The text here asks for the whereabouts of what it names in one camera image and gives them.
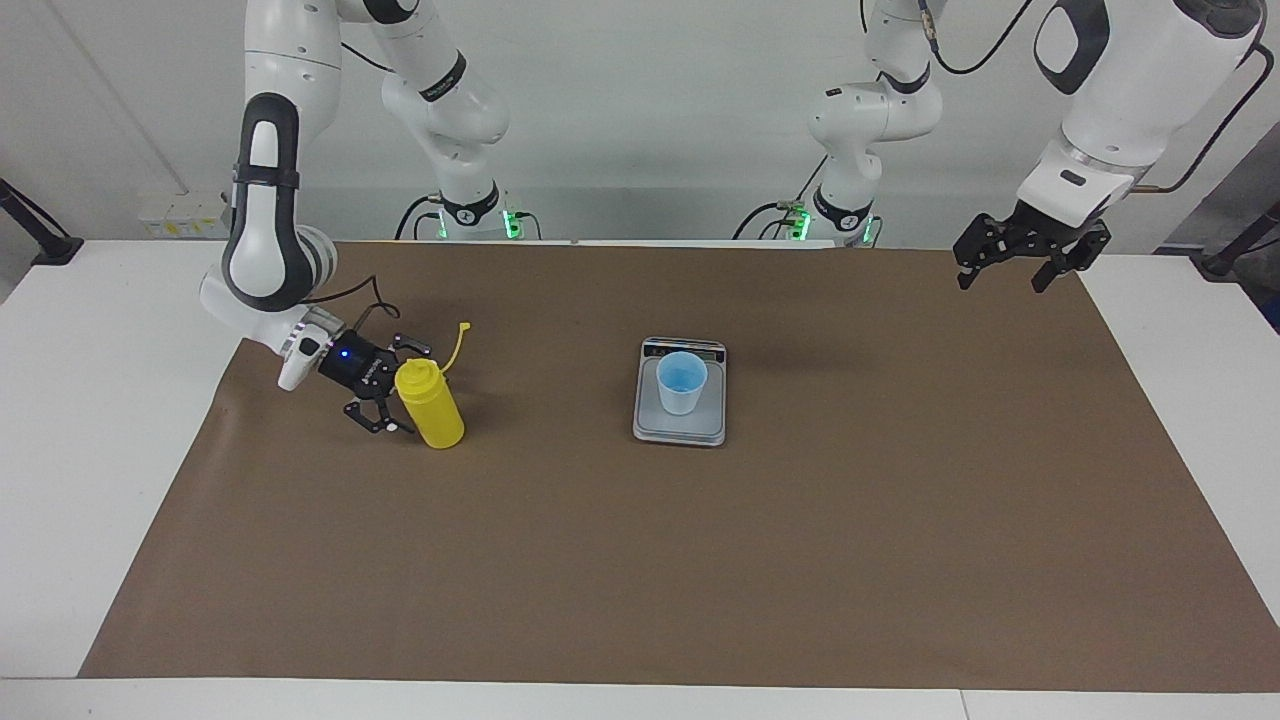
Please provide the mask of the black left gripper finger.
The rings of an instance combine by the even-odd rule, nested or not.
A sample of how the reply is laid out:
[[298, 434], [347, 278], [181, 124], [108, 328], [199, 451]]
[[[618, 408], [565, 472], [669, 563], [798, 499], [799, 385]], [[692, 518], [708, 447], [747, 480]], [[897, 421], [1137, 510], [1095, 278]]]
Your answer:
[[957, 284], [969, 290], [987, 266], [1007, 259], [1005, 224], [991, 215], [977, 215], [952, 246], [959, 265]]
[[1032, 277], [1032, 288], [1043, 293], [1059, 277], [1088, 270], [1111, 240], [1107, 225], [1092, 225], [1076, 238], [1046, 236], [1039, 241], [1047, 260]]

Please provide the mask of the yellow squeeze bottle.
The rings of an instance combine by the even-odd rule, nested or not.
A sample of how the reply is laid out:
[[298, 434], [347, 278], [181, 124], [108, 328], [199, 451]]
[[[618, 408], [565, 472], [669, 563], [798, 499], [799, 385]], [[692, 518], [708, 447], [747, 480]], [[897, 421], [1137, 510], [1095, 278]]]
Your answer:
[[447, 373], [471, 328], [461, 322], [452, 355], [442, 366], [433, 359], [411, 359], [396, 370], [394, 388], [417, 433], [431, 448], [451, 448], [462, 441], [465, 421], [448, 384]]

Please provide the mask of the light blue plastic cup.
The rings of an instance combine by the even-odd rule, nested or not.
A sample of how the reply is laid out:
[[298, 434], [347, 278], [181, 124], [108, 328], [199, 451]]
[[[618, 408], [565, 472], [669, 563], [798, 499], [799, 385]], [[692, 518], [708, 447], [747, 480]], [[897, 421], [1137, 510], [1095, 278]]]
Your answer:
[[660, 406], [673, 416], [687, 416], [695, 410], [708, 378], [707, 363], [696, 354], [664, 355], [655, 366]]

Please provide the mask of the silver digital kitchen scale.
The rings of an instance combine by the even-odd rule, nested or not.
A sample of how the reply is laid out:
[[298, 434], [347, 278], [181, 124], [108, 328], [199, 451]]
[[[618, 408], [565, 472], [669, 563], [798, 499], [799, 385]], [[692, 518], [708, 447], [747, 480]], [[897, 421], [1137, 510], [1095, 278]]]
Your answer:
[[[689, 351], [701, 357], [709, 378], [695, 410], [673, 416], [659, 401], [655, 379], [658, 361], [667, 354]], [[667, 445], [718, 447], [727, 432], [728, 352], [718, 342], [650, 336], [640, 346], [634, 401], [634, 436]]]

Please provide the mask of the brown table mat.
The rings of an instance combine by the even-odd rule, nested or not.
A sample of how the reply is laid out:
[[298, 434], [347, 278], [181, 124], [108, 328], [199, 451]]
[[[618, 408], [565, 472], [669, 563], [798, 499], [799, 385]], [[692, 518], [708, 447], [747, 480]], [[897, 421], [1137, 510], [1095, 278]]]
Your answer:
[[[83, 676], [1280, 692], [1280, 626], [1080, 281], [945, 251], [351, 243], [466, 423], [241, 345]], [[723, 445], [634, 436], [641, 342]]]

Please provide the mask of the black clamp mount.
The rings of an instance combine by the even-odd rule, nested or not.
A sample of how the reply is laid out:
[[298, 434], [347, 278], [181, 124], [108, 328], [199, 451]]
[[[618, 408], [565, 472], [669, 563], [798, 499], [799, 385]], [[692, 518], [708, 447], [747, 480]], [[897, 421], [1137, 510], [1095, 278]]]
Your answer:
[[32, 266], [64, 266], [83, 249], [84, 240], [73, 236], [47, 210], [0, 176], [3, 209], [40, 247]]
[[1280, 243], [1280, 200], [1271, 204], [1235, 238], [1216, 251], [1201, 250], [1190, 255], [1193, 266], [1210, 281], [1228, 278], [1236, 261]]

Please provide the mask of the white wall socket box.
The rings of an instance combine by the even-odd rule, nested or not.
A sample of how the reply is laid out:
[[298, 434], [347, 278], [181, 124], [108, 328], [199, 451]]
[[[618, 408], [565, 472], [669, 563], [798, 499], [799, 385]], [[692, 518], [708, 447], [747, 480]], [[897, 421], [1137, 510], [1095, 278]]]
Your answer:
[[140, 193], [137, 219], [151, 240], [227, 240], [230, 210], [216, 192]]

